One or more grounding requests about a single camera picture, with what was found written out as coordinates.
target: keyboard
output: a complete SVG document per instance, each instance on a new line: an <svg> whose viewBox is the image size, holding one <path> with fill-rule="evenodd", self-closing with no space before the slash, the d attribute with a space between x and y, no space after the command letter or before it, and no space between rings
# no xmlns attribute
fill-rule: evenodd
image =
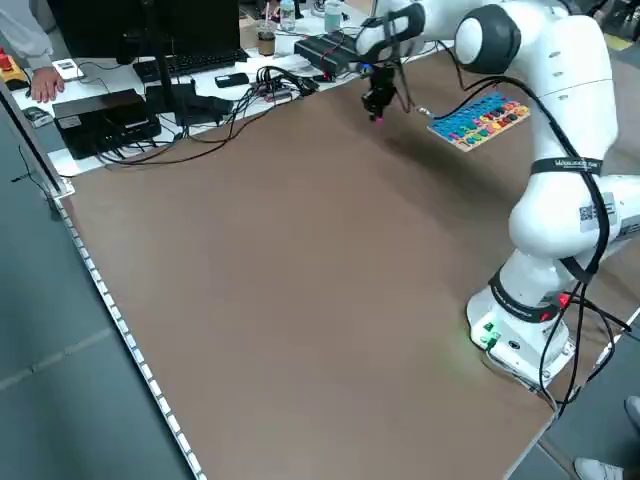
<svg viewBox="0 0 640 480"><path fill-rule="evenodd" d="M167 66L169 75L177 77L232 67L236 62L244 62L247 58L249 58L249 55L242 49L214 55L177 55L167 58ZM134 63L133 69L142 83L160 80L160 72L155 60Z"/></svg>

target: cup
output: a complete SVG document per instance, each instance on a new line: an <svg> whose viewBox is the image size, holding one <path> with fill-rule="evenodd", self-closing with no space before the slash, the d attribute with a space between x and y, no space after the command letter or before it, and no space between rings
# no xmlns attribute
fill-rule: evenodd
<svg viewBox="0 0 640 480"><path fill-rule="evenodd" d="M324 30L327 33L340 30L342 20L342 2L340 0L327 0L324 3Z"/></svg>
<svg viewBox="0 0 640 480"><path fill-rule="evenodd" d="M258 22L256 35L258 37L258 53L269 57L276 53L276 28L275 22Z"/></svg>

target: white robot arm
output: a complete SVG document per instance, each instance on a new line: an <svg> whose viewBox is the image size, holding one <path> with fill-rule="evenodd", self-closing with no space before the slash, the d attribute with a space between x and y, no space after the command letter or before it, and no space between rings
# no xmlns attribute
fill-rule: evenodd
<svg viewBox="0 0 640 480"><path fill-rule="evenodd" d="M492 356L528 384L543 378L546 386L574 353L563 322L547 341L560 314L558 299L566 300L562 292L577 280L588 281L584 270L599 237L601 246L606 239L584 172L593 175L608 212L603 258L640 232L640 177L600 175L618 134L600 28L589 17L569 16L560 4L526 0L391 0L376 13L381 16L365 22L356 39L369 63L385 62L394 52L416 53L427 41L455 39L463 68L490 75L514 68L541 101L532 108L531 177L509 219L516 250L470 299L467 318L474 343L491 347ZM567 153L541 108L576 154Z"/></svg>

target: white sneaker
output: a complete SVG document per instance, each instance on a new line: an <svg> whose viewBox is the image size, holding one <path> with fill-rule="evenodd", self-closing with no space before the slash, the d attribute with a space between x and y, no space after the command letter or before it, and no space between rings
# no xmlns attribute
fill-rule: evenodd
<svg viewBox="0 0 640 480"><path fill-rule="evenodd" d="M629 397L624 402L624 408L633 426L640 430L640 397Z"/></svg>
<svg viewBox="0 0 640 480"><path fill-rule="evenodd" d="M597 460L576 458L573 466L580 480L622 480L622 468Z"/></svg>

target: plastic bottle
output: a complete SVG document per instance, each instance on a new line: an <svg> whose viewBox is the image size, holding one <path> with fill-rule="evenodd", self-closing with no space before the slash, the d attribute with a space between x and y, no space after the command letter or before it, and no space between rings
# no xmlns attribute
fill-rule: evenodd
<svg viewBox="0 0 640 480"><path fill-rule="evenodd" d="M293 0L280 0L280 28L285 32L296 28L296 5Z"/></svg>
<svg viewBox="0 0 640 480"><path fill-rule="evenodd" d="M324 30L327 33L340 30L342 20L342 2L327 0L324 4Z"/></svg>

